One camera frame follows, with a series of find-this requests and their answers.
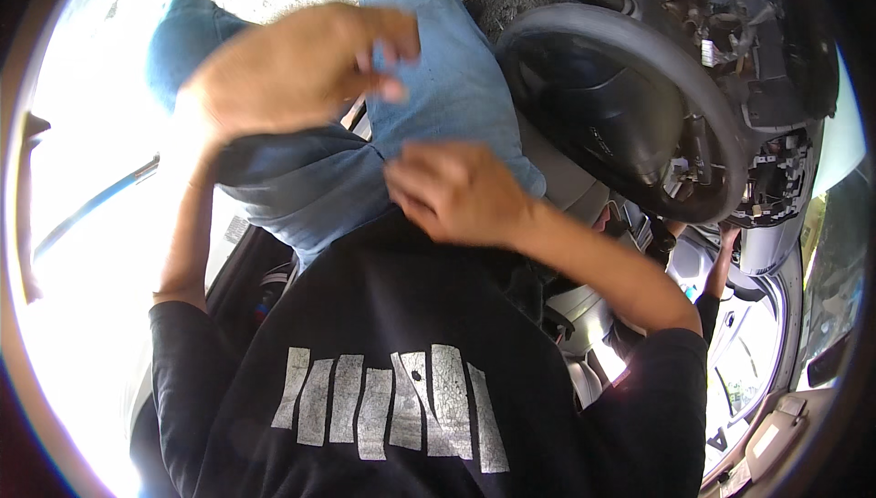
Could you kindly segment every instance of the car window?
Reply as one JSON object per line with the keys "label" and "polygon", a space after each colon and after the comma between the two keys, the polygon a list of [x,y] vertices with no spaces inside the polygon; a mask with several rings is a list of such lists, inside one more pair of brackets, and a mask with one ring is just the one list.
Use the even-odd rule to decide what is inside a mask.
{"label": "car window", "polygon": [[[858,317],[863,294],[871,197],[867,162],[813,200],[802,234],[803,323],[792,389],[810,389],[808,363],[841,339]],[[822,386],[832,386],[828,381]]]}
{"label": "car window", "polygon": [[[247,21],[269,22],[320,0],[215,1]],[[32,262],[41,294],[19,313],[19,325],[49,404],[118,496],[139,489],[129,438],[149,390],[146,315],[160,252],[156,230],[168,208],[160,162],[153,175],[111,187],[160,157],[168,118],[146,89],[144,68],[168,2],[69,0],[32,107],[51,128],[31,153],[31,248],[95,196],[104,200]],[[216,189],[205,288],[245,226],[235,201]]]}

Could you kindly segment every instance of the gray seat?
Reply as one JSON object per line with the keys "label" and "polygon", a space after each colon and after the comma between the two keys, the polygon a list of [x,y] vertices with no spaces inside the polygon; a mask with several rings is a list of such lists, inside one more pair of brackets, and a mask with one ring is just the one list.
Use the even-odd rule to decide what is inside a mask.
{"label": "gray seat", "polygon": [[568,375],[572,379],[575,394],[578,395],[581,406],[586,409],[602,394],[602,383],[599,382],[596,372],[584,361],[568,360],[566,367]]}
{"label": "gray seat", "polygon": [[547,180],[545,197],[588,225],[596,222],[608,201],[608,187],[557,150],[520,112],[517,122],[523,155]]}

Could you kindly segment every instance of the person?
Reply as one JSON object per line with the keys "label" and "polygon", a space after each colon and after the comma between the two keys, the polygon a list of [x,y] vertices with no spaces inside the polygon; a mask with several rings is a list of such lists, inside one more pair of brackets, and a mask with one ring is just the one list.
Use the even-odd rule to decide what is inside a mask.
{"label": "person", "polygon": [[[671,237],[673,243],[682,236],[687,224],[677,220],[663,219],[663,225]],[[703,338],[706,341],[706,346],[711,345],[712,335],[715,333],[717,323],[717,312],[721,305],[721,297],[724,295],[724,288],[727,284],[727,275],[730,273],[730,264],[733,261],[733,245],[736,243],[736,237],[739,235],[739,227],[733,226],[728,222],[722,222],[718,225],[719,237],[721,245],[715,257],[715,263],[709,269],[706,275],[706,283],[703,288],[703,293],[696,297],[694,307],[696,313],[700,317],[700,326],[703,329]],[[660,263],[667,266],[671,250],[668,252],[650,252],[646,250],[651,257],[661,257]],[[621,360],[627,361],[630,359],[636,346],[645,339],[644,329],[637,328],[631,324],[622,313],[616,313],[614,323],[609,329],[609,333],[603,339],[603,342],[618,355]]]}
{"label": "person", "polygon": [[[159,177],[176,209],[152,389],[179,494],[696,495],[706,345],[690,302],[542,199],[460,0],[361,4],[247,26],[173,0],[153,36],[148,78],[172,110]],[[333,125],[361,92],[371,142]],[[215,183],[306,265],[242,358],[206,314]],[[583,411],[503,281],[531,262],[648,332]]]}

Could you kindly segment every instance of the steering wheel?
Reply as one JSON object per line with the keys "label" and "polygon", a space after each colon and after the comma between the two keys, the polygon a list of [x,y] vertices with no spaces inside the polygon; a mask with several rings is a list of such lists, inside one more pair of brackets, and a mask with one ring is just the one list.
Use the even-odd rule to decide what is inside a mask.
{"label": "steering wheel", "polygon": [[[612,161],[612,151],[588,124],[586,109],[572,109],[572,113],[565,113],[565,120],[557,116],[556,86],[568,83],[568,76],[559,78],[560,69],[543,64],[553,59],[562,68],[568,55],[551,55],[550,48],[557,47],[548,43],[552,39],[562,39],[563,47],[590,52],[598,55],[600,61],[604,59],[638,75],[637,86],[648,88],[646,104],[641,101],[641,90],[631,93],[630,100],[624,102],[629,106],[645,104],[650,109],[652,118],[640,120],[641,130],[636,129],[634,134],[652,138],[643,137],[650,144],[646,142],[644,148],[640,147],[637,156],[656,158],[662,173],[637,175],[624,169],[622,159],[615,157]],[[748,178],[748,164],[740,142],[738,119],[703,67],[655,29],[613,10],[576,3],[553,4],[518,16],[499,37],[496,58],[515,105],[542,135],[576,164],[641,208],[668,219],[703,224],[725,219],[739,205]],[[579,88],[578,92],[585,93],[586,89]],[[678,111],[673,113],[675,105]],[[573,114],[579,118],[570,120],[568,117]],[[685,120],[692,120],[691,128],[698,120],[699,135],[691,132],[682,139]],[[661,133],[667,127],[674,127],[673,135]],[[576,141],[576,136],[589,133],[597,137],[605,150],[589,150],[580,140]],[[662,135],[657,145],[653,142],[655,135]],[[680,140],[692,137],[694,142],[682,144],[684,155],[692,168],[698,162],[702,169],[704,162],[710,180],[691,182],[688,192],[671,195],[663,180],[669,158]],[[623,147],[623,139],[614,142],[621,143],[615,146]],[[695,142],[700,143],[698,150],[690,148],[696,148]]]}

